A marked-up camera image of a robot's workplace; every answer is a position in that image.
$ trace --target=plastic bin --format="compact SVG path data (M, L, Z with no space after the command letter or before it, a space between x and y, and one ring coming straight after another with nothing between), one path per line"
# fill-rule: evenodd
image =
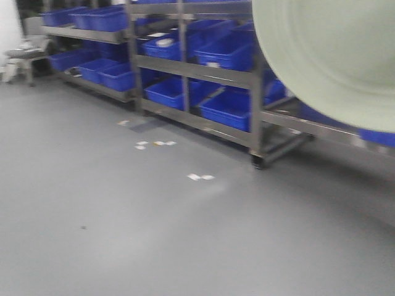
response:
M264 105L269 105L278 100L284 99L286 95L285 92L285 85L279 79L274 79L266 89Z
M226 88L224 92L201 104L202 116L206 119L249 131L251 100L248 92Z
M189 98L192 107L198 105L210 93L220 87L219 84L201 80L189 81ZM146 88L150 100L178 110L184 110L184 94L182 79L171 77L163 82Z
M116 91L128 91L136 86L135 74L129 63L116 65L99 73L102 83Z
M155 4L155 3L176 3L177 0L137 0L133 2L137 4Z
M306 105L305 103L301 102L301 108L299 116L303 119L322 123L324 125L336 126L340 128L348 127L345 123L341 123L335 119L332 119L317 110L313 109L312 107Z
M61 54L50 55L48 57L52 67L58 71L65 71L69 68L76 67L83 63L94 60L97 52L77 49L75 51L67 51Z
M369 131L367 129L360 129L359 135L361 139L365 141L395 147L395 134L393 133L384 133L380 131Z
M102 83L102 76L99 72L103 72L107 68L117 65L118 62L107 59L97 59L91 62L80 65L78 68L81 71L82 78L92 81L97 84Z
M190 32L201 32L204 44L218 40L231 33L237 26L234 20L198 20L188 25Z
M188 2L237 2L242 0L185 0L186 3Z
M111 7L91 14L93 30L116 32L128 27L128 16L123 7Z
M76 28L82 30L112 31L114 28L127 27L127 15L123 6L119 5L91 9L74 13L71 16Z
M102 83L116 91L128 91L136 87L135 74L131 70L130 63L107 68L99 74L102 76ZM143 85L147 85L155 79L155 71L141 69L141 79Z
M73 18L71 14L76 12L84 12L84 11L88 11L88 8L85 6L80 6L80 7L52 10L41 14L41 16L43 17L43 21L46 26L58 27L58 26L66 25L68 23L73 23Z
M156 42L162 39L173 39L174 43L169 47L159 47ZM188 57L194 56L194 50L203 44L201 33L188 33ZM166 34L160 38L153 39L143 44L147 56L158 57L168 60L181 60L181 48L178 32Z
M247 71L252 68L254 43L249 35L232 33L195 50L199 63L210 67Z

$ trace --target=stainless steel shelf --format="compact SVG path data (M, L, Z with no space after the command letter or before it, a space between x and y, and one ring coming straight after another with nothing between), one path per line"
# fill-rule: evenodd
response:
M178 18L177 3L163 4L134 4L132 15L147 17L163 15ZM251 1L238 2L197 2L182 4L182 18L193 19L250 19L252 17Z
M92 41L101 41L101 42L112 43L112 44L124 43L127 40L127 36L128 36L125 30L118 32L80 30L80 29L76 29L72 25L64 26L64 27L43 26L43 30L48 35L92 40Z
M74 77L74 76L65 74L64 72L56 72L56 74L59 78L65 80L67 82L77 84L79 86L90 89L90 90L95 91L99 94L103 94L107 97L110 97L112 99L115 99L115 100L123 102L123 103L129 103L129 102L132 102L135 100L135 91L134 90L127 91L127 92L114 91L113 89L107 88L103 85L90 82L90 81L85 80L83 78Z
M175 120L184 125L188 125L231 142L238 143L244 147L250 147L251 134L245 131L231 128L229 126L222 125L220 123L181 110L170 108L147 99L142 100L142 108L143 110L147 110L160 116Z
M211 68L202 65L178 62L176 60L158 59L145 55L136 56L136 62L141 68L207 80L214 83L236 86L238 88L249 89L252 87L253 82L252 73L249 72Z
M186 19L252 18L251 1L184 3Z
M359 147L375 153L395 157L395 149L392 147L364 141L359 137L358 133L353 130L324 125L322 123L295 117L294 115L290 115L286 108L262 111L261 120L274 125L282 126L284 128L300 131L305 134L312 134L317 138Z

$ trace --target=epoxy floor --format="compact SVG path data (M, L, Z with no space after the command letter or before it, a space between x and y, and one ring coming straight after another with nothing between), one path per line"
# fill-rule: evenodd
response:
M37 82L0 85L1 296L395 295L394 159L316 141L256 171L238 146Z

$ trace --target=storage rack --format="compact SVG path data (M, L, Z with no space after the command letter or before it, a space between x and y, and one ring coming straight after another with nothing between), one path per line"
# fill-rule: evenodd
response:
M98 2L93 1L93 7L97 7ZM134 98L119 98L120 94L106 92L98 85L90 85L82 80L71 81L76 84L91 88L99 93L106 94L123 102L135 101L136 109L140 112L150 112L163 117L170 118L193 128L203 130L218 137L238 143L250 149L252 162L256 168L263 168L270 165L276 159L282 157L289 151L303 145L313 138L323 138L334 142L340 142L354 147L367 149L383 155L395 157L395 149L382 146L374 142L362 140L357 131L347 128L324 125L314 121L309 121L297 116L294 111L295 97L287 97L268 106L262 106L263 90L263 69L268 67L265 63L262 52L256 50L255 67L251 72L239 72L225 70L221 68L210 68L202 65L192 64L187 61L186 54L186 28L191 20L199 19L252 19L252 4L250 0L237 2L194 2L186 3L178 0L177 3L163 4L133 4L126 3L126 9L130 17L130 27L127 30L116 33L77 30L70 27L53 28L45 27L49 35L67 36L71 38L88 39L107 43L119 44L128 40L130 48L130 61L135 72L136 89L131 95ZM180 34L182 59L181 62L174 60L158 59L145 55L138 55L136 39L139 35L148 31L136 31L136 20L142 18L161 18L164 20L174 20L178 24ZM173 109L144 97L144 90L141 83L141 68L148 68L173 75L180 75L183 80L184 106L185 111ZM73 80L72 77L60 74L66 80ZM211 81L227 86L236 86L250 90L252 100L251 110L251 132L247 133L229 126L207 120L191 113L189 107L188 78ZM289 137L285 141L274 146L268 146L269 138L276 131L276 126L289 131Z

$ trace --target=chair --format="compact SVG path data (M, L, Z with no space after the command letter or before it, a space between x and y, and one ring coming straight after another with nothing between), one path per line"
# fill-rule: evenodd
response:
M7 57L4 67L3 82L12 83L13 77L22 69L27 78L29 86L34 86L33 66L36 60L47 59L50 40L42 30L43 19L41 17L30 17L23 21L26 37L17 49L5 52Z

